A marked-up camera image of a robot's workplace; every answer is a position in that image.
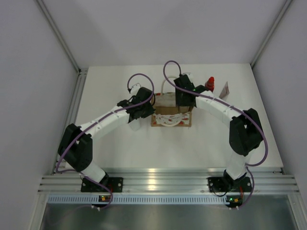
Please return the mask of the translucent bottle with black cap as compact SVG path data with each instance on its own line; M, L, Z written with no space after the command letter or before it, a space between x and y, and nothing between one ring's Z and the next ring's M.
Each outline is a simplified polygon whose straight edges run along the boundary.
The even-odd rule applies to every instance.
M139 130L139 129L141 128L140 120L139 120L139 119L132 120L132 121L129 123L129 126L130 126L130 128L131 128L133 131Z

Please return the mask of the canvas bag with strawberry print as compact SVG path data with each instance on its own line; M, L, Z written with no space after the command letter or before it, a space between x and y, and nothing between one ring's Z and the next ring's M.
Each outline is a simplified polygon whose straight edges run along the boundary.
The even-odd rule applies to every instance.
M154 95L155 112L151 116L152 127L191 127L193 106L177 106L175 92L164 92L162 81L160 92Z

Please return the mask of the red bottle with red cap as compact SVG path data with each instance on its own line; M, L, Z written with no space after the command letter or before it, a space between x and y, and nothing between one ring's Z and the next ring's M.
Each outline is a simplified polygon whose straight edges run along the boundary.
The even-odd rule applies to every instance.
M209 79L205 83L205 87L210 90L211 92L214 91L214 77L209 77Z

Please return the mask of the clear plastic sachet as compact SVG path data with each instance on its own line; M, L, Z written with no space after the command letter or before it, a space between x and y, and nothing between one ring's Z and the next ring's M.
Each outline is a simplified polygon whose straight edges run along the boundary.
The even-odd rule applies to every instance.
M223 89L220 92L219 98L224 99L226 96L230 94L228 82L225 83Z

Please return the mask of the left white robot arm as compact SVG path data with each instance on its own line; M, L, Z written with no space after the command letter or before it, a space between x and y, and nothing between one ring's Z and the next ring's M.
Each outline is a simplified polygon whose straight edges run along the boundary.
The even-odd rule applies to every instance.
M68 125L58 148L60 160L65 160L81 173L97 191L106 190L109 176L93 161L93 141L125 124L134 131L138 130L140 119L155 111L151 104L153 95L151 90L140 87L134 90L130 99L120 101L111 111L95 120L80 126Z

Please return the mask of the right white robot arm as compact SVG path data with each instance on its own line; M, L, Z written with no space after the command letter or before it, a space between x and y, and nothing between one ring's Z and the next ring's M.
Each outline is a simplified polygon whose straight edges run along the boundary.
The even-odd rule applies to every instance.
M258 112L250 108L233 108L205 86L194 86L187 74L174 79L177 106L194 106L209 112L229 128L229 145L232 155L220 182L211 186L213 192L230 192L239 188L246 176L249 153L263 141L263 132Z

